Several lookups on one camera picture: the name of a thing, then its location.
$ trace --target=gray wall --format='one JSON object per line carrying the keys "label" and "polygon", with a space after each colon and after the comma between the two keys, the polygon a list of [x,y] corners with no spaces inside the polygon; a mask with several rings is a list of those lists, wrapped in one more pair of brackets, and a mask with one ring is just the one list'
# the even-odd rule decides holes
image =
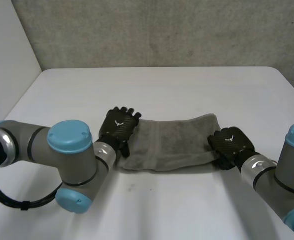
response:
{"label": "gray wall", "polygon": [[270,66],[294,86],[294,0],[12,0],[43,70]]}

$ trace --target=white wall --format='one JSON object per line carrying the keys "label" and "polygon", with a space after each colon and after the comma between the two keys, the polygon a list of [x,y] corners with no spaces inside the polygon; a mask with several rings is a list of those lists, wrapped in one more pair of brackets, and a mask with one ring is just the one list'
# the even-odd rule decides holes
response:
{"label": "white wall", "polygon": [[41,73],[10,0],[0,0],[0,120]]}

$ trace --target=concrete wall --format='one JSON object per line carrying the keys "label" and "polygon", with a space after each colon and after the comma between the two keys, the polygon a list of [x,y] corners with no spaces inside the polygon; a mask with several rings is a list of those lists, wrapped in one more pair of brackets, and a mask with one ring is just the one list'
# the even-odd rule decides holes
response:
{"label": "concrete wall", "polygon": [[0,121],[41,74],[10,0],[0,0]]}
{"label": "concrete wall", "polygon": [[294,86],[293,0],[12,0],[43,70],[270,66]]}

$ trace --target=table surface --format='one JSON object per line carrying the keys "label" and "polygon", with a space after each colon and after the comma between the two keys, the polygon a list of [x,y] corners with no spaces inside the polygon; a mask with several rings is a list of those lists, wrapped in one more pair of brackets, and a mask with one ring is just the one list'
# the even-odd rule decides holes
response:
{"label": "table surface", "polygon": [[[241,128],[273,160],[294,124],[294,88],[270,67],[52,69],[37,78],[7,119],[48,127],[81,120],[96,139],[115,106],[155,121],[214,113],[222,128]],[[60,182],[58,171],[46,166],[19,162],[0,169],[0,188],[19,201],[38,200]],[[294,233],[237,169],[208,166],[166,174],[113,170],[83,215],[56,201],[27,212],[0,204],[0,239],[293,240]]]}

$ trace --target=black cable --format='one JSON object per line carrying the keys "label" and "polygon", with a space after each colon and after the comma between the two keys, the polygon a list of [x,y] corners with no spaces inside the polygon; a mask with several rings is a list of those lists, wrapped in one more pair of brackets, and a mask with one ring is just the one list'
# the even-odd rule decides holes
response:
{"label": "black cable", "polygon": [[6,196],[1,190],[0,190],[0,202],[4,204],[5,206],[13,209],[21,209],[22,211],[27,211],[28,209],[36,209],[40,208],[42,206],[45,206],[49,204],[51,201],[55,199],[56,193],[58,189],[61,188],[63,184],[60,184],[59,187],[56,188],[55,191],[53,191],[48,196],[38,200],[38,201],[16,201],[11,199],[10,197]]}

